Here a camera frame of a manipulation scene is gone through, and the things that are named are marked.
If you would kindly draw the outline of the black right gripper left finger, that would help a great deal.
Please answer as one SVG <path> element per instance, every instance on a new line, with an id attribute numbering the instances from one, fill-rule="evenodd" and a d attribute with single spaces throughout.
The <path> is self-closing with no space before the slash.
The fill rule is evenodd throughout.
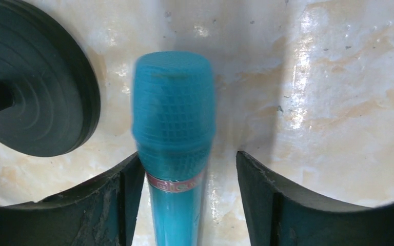
<path id="1" fill-rule="evenodd" d="M 38 202 L 0 207 L 0 245 L 132 245 L 145 171 L 137 154 Z"/>

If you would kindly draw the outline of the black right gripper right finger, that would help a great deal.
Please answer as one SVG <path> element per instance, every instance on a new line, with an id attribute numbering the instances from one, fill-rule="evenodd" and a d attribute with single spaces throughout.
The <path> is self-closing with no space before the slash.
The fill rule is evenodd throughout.
<path id="1" fill-rule="evenodd" d="M 236 165 L 252 245 L 394 245 L 394 203 L 368 208 L 329 198 L 244 151 Z"/>

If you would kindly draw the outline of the cyan toy microphone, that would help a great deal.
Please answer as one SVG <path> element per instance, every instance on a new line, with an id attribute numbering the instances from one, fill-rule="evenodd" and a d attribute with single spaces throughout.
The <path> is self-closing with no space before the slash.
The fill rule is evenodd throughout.
<path id="1" fill-rule="evenodd" d="M 203 179 L 215 136 L 211 63 L 183 51 L 135 64 L 132 133 L 146 170 L 157 245 L 196 245 Z"/>

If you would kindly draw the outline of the round base clip mic stand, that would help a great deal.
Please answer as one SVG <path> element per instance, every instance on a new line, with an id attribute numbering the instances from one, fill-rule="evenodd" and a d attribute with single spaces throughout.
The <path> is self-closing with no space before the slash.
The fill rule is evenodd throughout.
<path id="1" fill-rule="evenodd" d="M 0 143 L 37 157 L 69 153 L 101 112 L 92 65 L 72 35 L 25 1 L 0 1 Z"/>

